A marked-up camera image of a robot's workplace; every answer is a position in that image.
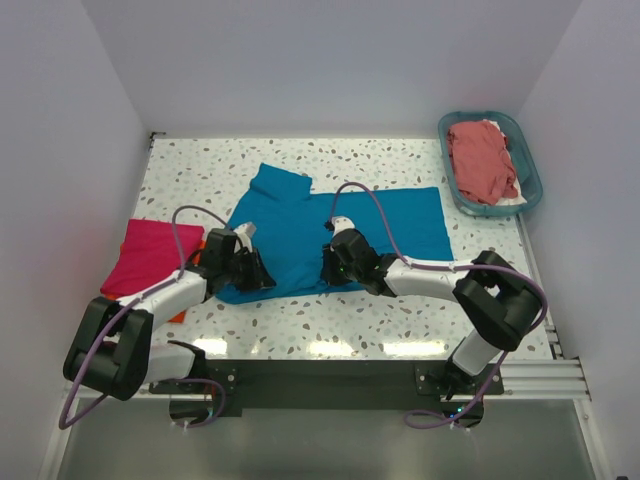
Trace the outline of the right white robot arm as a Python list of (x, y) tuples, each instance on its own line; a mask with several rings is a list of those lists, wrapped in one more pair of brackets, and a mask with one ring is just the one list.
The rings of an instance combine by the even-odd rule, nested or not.
[(371, 295), (424, 296), (457, 303), (473, 330), (456, 347), (445, 369), (448, 386), (469, 392), (494, 359), (518, 349), (546, 316), (541, 287), (485, 250), (468, 262), (430, 262), (397, 252), (379, 254), (346, 217), (326, 223), (321, 277), (330, 286), (360, 285)]

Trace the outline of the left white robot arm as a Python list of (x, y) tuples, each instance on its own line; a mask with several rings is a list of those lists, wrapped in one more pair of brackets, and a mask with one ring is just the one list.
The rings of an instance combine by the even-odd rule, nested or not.
[(275, 280), (252, 245), (253, 223), (213, 229), (196, 263), (129, 296), (96, 297), (87, 306), (63, 364), (63, 375), (118, 400), (146, 383), (173, 380), (185, 392), (207, 380), (204, 352), (184, 342), (152, 344), (155, 330), (227, 286), (240, 292), (272, 288)]

